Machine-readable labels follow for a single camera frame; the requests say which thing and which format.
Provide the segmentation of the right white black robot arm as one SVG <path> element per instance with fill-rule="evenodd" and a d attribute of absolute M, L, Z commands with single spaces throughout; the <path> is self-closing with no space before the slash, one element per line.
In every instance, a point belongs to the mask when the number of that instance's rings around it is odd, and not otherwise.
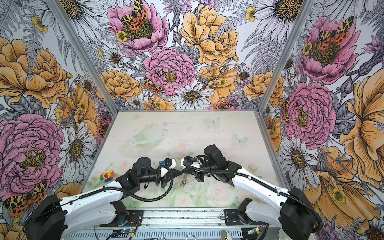
<path fill-rule="evenodd" d="M 281 228 L 293 240 L 307 240 L 323 229 L 324 223 L 303 191 L 272 185 L 248 172 L 241 165 L 228 161 L 216 145 L 207 146 L 204 154 L 186 156 L 181 160 L 183 172 L 194 175 L 198 182 L 205 176 L 248 192 L 268 206 L 261 207 L 245 199 L 238 207 L 238 218 L 244 224 L 263 222 Z"/>

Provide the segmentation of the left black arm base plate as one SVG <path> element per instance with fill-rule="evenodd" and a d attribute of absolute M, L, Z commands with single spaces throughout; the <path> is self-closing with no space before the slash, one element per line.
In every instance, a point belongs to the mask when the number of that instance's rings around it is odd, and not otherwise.
<path fill-rule="evenodd" d="M 140 227 L 144 216 L 144 210 L 128 210 L 117 213 L 117 216 L 109 224 L 100 227 Z"/>

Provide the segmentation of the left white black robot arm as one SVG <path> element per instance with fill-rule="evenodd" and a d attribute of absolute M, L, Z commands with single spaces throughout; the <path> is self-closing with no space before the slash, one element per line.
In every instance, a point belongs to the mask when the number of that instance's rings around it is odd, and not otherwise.
<path fill-rule="evenodd" d="M 171 191 L 174 179 L 182 175 L 175 165 L 174 159 L 166 158 L 154 169 L 151 159 L 141 157 L 124 175 L 105 186 L 69 197 L 48 196 L 24 223 L 27 239 L 60 240 L 97 225 L 122 226 L 128 220 L 122 200 L 127 197 L 148 203 L 161 200 Z M 168 189 L 151 199 L 137 196 L 141 184 L 149 183 Z"/>

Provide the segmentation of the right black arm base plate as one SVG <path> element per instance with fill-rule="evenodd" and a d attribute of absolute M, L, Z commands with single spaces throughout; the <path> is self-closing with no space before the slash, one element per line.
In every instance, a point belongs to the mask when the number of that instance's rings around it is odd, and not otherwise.
<path fill-rule="evenodd" d="M 260 221 L 251 220 L 245 214 L 239 213 L 237 209 L 224 209 L 220 219 L 225 221 L 226 226 L 261 226 L 263 224 Z"/>

